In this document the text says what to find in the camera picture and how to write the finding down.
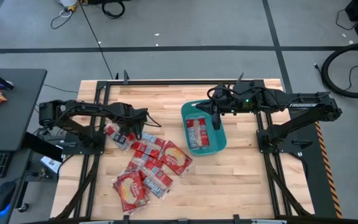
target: black cable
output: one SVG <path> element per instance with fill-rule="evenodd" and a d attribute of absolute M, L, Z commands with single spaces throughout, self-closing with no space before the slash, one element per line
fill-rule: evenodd
<path fill-rule="evenodd" d="M 61 17 L 62 15 L 64 15 L 64 13 L 66 13 L 66 12 L 69 12 L 69 13 L 70 13 L 70 15 L 67 17 L 67 19 L 66 19 L 62 24 L 60 24 L 59 26 L 54 27 L 54 26 L 53 26 L 54 20 L 55 20 L 55 19 L 58 19 L 59 17 Z M 59 27 L 61 27 L 62 25 L 64 25 L 67 21 L 69 21 L 70 18 L 71 18 L 71 16 L 73 15 L 73 12 L 72 12 L 72 11 L 69 11 L 67 8 L 64 8 L 64 13 L 63 13 L 63 14 L 60 14 L 59 16 L 53 18 L 53 19 L 50 21 L 50 28 L 52 28 L 52 29 L 58 29 Z"/>
<path fill-rule="evenodd" d="M 102 57 L 103 57 L 103 60 L 104 60 L 104 63 L 106 64 L 106 67 L 107 67 L 107 69 L 109 70 L 110 77 L 111 77 L 111 79 L 113 80 L 110 67 L 109 67 L 109 65 L 107 64 L 106 58 L 104 57 L 103 50 L 102 50 L 102 48 L 100 47 L 100 44 L 99 44 L 99 40 L 98 40 L 98 38 L 96 37 L 96 34 L 94 33 L 94 31 L 93 31 L 93 29 L 92 29 L 91 23 L 90 23 L 90 21 L 88 20 L 88 17 L 86 16 L 86 13 L 85 13 L 85 10 L 84 10 L 84 7 L 82 6 L 82 4 L 80 4 L 80 7 L 81 7 L 81 10 L 82 10 L 82 12 L 83 12 L 83 14 L 84 14 L 84 16 L 85 16 L 86 21 L 88 22 L 89 28 L 90 28 L 91 31 L 92 31 L 93 37 L 94 37 L 94 39 L 96 40 L 96 43 L 98 44 L 100 53 L 102 54 Z"/>
<path fill-rule="evenodd" d="M 347 87 L 344 91 L 349 90 L 352 87 L 352 71 L 353 69 L 358 68 L 358 65 L 353 66 L 349 72 L 349 87 Z"/>
<path fill-rule="evenodd" d="M 345 11 L 345 9 L 339 10 L 338 13 L 336 14 L 335 24 L 336 24 L 337 26 L 339 26 L 340 28 L 344 29 L 344 30 L 352 30 L 352 29 L 354 29 L 355 26 L 358 25 L 358 23 L 354 24 L 354 25 L 353 25 L 352 27 L 350 27 L 350 28 L 346 28 L 346 27 L 343 27 L 343 26 L 341 26 L 341 25 L 338 24 L 339 13 L 342 12 L 342 11 Z"/>
<path fill-rule="evenodd" d="M 34 175 L 34 174 L 37 174 L 37 175 L 40 175 L 40 174 L 46 174 L 46 172 L 32 172 L 32 171 L 28 171 L 24 177 L 27 177 L 28 175 Z M 11 182 L 15 182 L 17 180 L 19 180 L 20 178 L 23 178 L 23 177 L 18 177 L 16 179 L 13 179 Z"/>
<path fill-rule="evenodd" d="M 318 66 L 315 65 L 314 67 L 319 70 L 319 72 L 321 74 L 321 80 L 328 89 L 332 90 L 333 92 L 335 92 L 341 96 L 346 96 L 346 97 L 350 97 L 350 98 L 358 98 L 358 93 L 348 91 L 348 89 L 343 90 L 342 88 L 339 88 L 338 86 L 336 86 L 328 74 L 328 68 L 329 68 L 331 62 L 336 57 L 340 56 L 341 54 L 343 54 L 345 52 L 351 51 L 351 50 L 358 50 L 358 43 L 345 46 L 345 47 L 335 51 L 330 56 L 328 56 L 328 58 L 324 61 L 323 66 L 321 67 L 321 72 L 318 69 Z"/>
<path fill-rule="evenodd" d="M 147 113 L 147 116 L 156 124 L 156 125 L 152 125 L 152 124 L 147 124 L 147 123 L 144 123 L 144 125 L 147 125 L 147 126 L 151 126 L 151 127 L 156 127 L 156 128 L 161 128 L 161 124 L 158 124 L 158 122 L 156 122 L 150 115 L 149 113 Z"/>
<path fill-rule="evenodd" d="M 113 14 L 107 10 L 104 9 L 104 7 L 106 6 L 107 3 L 118 3 L 121 7 L 122 7 L 122 10 L 119 14 Z M 102 11 L 103 11 L 103 14 L 109 18 L 109 19 L 117 19 L 117 18 L 120 18 L 122 15 L 124 15 L 125 13 L 125 5 L 124 3 L 122 3 L 122 1 L 120 0 L 105 0 L 103 3 L 102 3 Z"/>
<path fill-rule="evenodd" d="M 54 87 L 54 86 L 51 86 L 51 85 L 48 85 L 48 84 L 44 84 L 44 86 L 47 86 L 47 87 L 50 87 L 50 88 L 54 88 L 54 89 L 60 90 L 60 91 L 65 91 L 65 92 L 67 92 L 67 93 L 78 93 L 77 91 L 62 90 L 61 88 L 57 88 L 57 87 Z"/>
<path fill-rule="evenodd" d="M 60 174 L 59 174 L 59 171 L 60 171 L 60 168 L 62 168 L 62 165 L 67 161 L 69 160 L 71 157 L 73 157 L 74 155 L 70 155 L 67 157 L 67 159 L 65 159 L 59 166 L 59 168 L 57 169 L 57 180 L 59 180 L 59 177 L 60 177 Z"/>

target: wooden tabletop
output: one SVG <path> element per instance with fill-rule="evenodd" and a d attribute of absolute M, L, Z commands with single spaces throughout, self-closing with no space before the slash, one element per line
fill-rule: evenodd
<path fill-rule="evenodd" d="M 267 88 L 282 90 L 279 79 L 265 79 Z M 82 81 L 79 101 L 93 102 L 97 81 Z M 263 155 L 259 153 L 254 114 L 227 114 L 222 117 L 227 146 L 221 152 L 196 157 L 186 146 L 185 132 L 181 119 L 181 106 L 194 100 L 206 99 L 206 91 L 213 85 L 128 85 L 112 86 L 109 103 L 120 101 L 134 108 L 148 108 L 153 119 L 162 127 L 145 126 L 144 131 L 165 140 L 173 141 L 193 158 L 195 165 L 180 178 L 168 167 L 165 172 L 174 180 L 171 192 L 163 200 L 151 195 L 147 208 L 131 215 L 131 220 L 158 219 L 232 219 L 234 214 L 241 218 L 273 218 L 267 173 Z M 264 114 L 264 127 L 267 127 Z M 289 120 L 288 111 L 272 114 L 273 123 Z M 90 118 L 77 116 L 75 121 L 89 125 Z M 121 152 L 109 139 L 99 162 L 92 220 L 122 220 L 123 213 L 118 193 L 111 187 L 111 179 L 122 172 L 131 160 L 134 151 Z M 301 161 L 281 154 L 287 186 L 304 206 L 313 213 L 313 205 Z M 58 215 L 78 188 L 83 156 L 73 156 L 61 170 L 51 217 Z M 284 213 L 283 200 L 277 189 L 280 211 Z M 81 215 L 85 214 L 88 190 L 84 193 Z"/>

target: orange and black tape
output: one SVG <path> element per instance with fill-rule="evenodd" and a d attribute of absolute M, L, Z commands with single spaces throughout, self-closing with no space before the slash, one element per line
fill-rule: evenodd
<path fill-rule="evenodd" d="M 329 183 L 329 187 L 331 188 L 331 194 L 333 195 L 336 216 L 338 218 L 342 218 L 342 212 L 339 206 L 339 200 L 334 185 L 333 172 L 331 171 L 331 167 L 329 166 L 327 150 L 326 150 L 326 146 L 324 145 L 323 133 L 321 132 L 320 124 L 318 122 L 315 123 L 316 123 L 318 141 L 320 143 L 321 153 L 323 155 L 323 161 L 327 171 L 328 183 Z"/>

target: gray floor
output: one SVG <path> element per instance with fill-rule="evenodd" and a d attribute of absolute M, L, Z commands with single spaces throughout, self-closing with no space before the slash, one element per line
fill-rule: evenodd
<path fill-rule="evenodd" d="M 349 0 L 269 0 L 281 46 L 342 46 L 358 42 L 356 33 L 334 23 L 336 13 Z M 264 5 L 260 0 L 131 0 L 121 19 L 106 18 L 96 6 L 86 15 L 102 47 L 155 47 L 248 45 L 273 46 Z M 81 10 L 61 29 L 50 20 L 61 10 L 55 1 L 5 0 L 0 8 L 0 49 L 97 47 Z M 339 22 L 350 27 L 341 14 Z M 324 91 L 314 63 L 322 64 L 330 52 L 283 52 L 293 91 Z M 113 74 L 126 69 L 134 78 L 281 78 L 274 51 L 106 52 Z M 347 86 L 347 74 L 358 64 L 358 52 L 332 64 L 333 80 Z M 45 68 L 45 83 L 77 90 L 80 80 L 108 79 L 100 53 L 0 54 L 0 68 Z M 358 69 L 354 71 L 358 91 Z M 323 123 L 323 134 L 343 216 L 358 218 L 358 100 L 333 95 L 343 110 L 335 123 Z M 43 87 L 39 102 L 68 100 L 73 93 Z M 36 114 L 29 131 L 38 127 Z M 11 223 L 46 220 L 55 184 L 29 186 L 25 213 Z"/>

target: plastic basket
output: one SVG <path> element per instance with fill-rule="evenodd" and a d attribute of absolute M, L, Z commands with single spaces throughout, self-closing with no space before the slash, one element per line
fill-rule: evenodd
<path fill-rule="evenodd" d="M 196 156 L 206 156 L 206 155 L 217 153 L 223 150 L 226 147 L 226 143 L 227 143 L 226 135 L 224 134 L 223 125 L 221 124 L 221 128 L 219 130 L 214 130 L 214 127 L 212 125 L 212 116 L 196 108 L 195 104 L 201 103 L 203 101 L 205 100 L 187 102 L 181 107 L 181 118 L 183 120 L 183 127 L 185 130 L 187 147 L 189 148 L 190 152 Z M 187 129 L 186 120 L 188 118 L 195 118 L 198 116 L 205 117 L 209 146 L 203 147 L 201 149 L 191 149 L 189 137 L 187 136 L 186 133 L 186 129 Z"/>

